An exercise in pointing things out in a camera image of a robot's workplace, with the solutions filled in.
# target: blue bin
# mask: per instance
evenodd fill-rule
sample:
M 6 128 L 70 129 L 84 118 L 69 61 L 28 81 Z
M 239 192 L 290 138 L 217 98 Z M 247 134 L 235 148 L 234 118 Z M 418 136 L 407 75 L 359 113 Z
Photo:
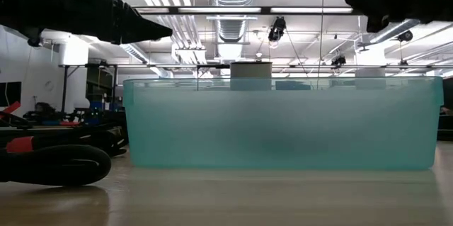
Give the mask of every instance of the blue bin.
M 253 85 L 252 79 L 243 81 Z M 230 169 L 428 169 L 438 77 L 128 80 L 136 166 Z

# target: red object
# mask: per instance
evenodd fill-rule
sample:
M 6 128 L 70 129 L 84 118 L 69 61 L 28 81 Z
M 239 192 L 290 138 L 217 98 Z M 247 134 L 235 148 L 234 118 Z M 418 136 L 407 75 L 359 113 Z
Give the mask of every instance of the red object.
M 12 105 L 10 105 L 9 107 L 5 108 L 5 110 L 3 110 L 4 113 L 12 113 L 14 111 L 16 111 L 18 108 L 21 107 L 21 104 L 19 102 L 14 102 Z
M 60 122 L 59 124 L 61 126 L 77 126 L 77 125 L 80 125 L 80 123 L 70 123 L 70 122 Z
M 33 137 L 14 138 L 11 142 L 6 144 L 6 151 L 8 153 L 32 152 L 33 146 L 32 146 L 31 140 L 33 140 Z

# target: metal beam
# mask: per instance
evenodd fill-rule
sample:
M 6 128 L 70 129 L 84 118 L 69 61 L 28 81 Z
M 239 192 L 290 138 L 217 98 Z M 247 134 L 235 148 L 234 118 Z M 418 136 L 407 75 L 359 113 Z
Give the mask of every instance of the metal beam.
M 79 67 L 76 67 L 74 70 L 72 70 L 69 74 L 68 74 L 68 78 L 75 72 L 79 69 Z
M 64 113 L 64 107 L 66 106 L 66 89 L 67 89 L 67 84 L 68 84 L 68 69 L 69 69 L 69 66 L 64 66 L 62 113 Z
M 118 68 L 150 68 L 150 67 L 161 67 L 167 69 L 196 69 L 196 68 L 215 68 L 215 69 L 228 69 L 229 64 L 109 64 L 109 67 L 117 66 Z M 70 68 L 70 67 L 85 67 L 84 65 L 60 65 L 60 67 Z M 302 69 L 302 68 L 319 68 L 319 69 L 453 69 L 453 64 L 424 64 L 424 65 L 356 65 L 356 64 L 346 64 L 342 66 L 331 66 L 331 65 L 317 65 L 317 64 L 273 64 L 273 69 Z
M 230 16 L 361 16 L 350 7 L 321 6 L 134 6 L 143 16 L 208 15 Z

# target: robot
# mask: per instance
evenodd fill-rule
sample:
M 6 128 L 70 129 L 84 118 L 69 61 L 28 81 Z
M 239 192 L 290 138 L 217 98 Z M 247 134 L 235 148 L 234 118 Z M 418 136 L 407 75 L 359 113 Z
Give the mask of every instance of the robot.
M 121 0 L 0 0 L 0 25 L 17 30 L 33 47 L 41 45 L 44 29 L 91 35 L 116 45 L 172 34 Z

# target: wooden table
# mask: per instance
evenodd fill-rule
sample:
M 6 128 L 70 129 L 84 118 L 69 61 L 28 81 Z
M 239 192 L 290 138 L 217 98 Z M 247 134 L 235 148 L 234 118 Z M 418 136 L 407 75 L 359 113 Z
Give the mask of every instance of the wooden table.
M 152 170 L 84 188 L 0 183 L 0 225 L 453 225 L 453 143 L 432 171 Z

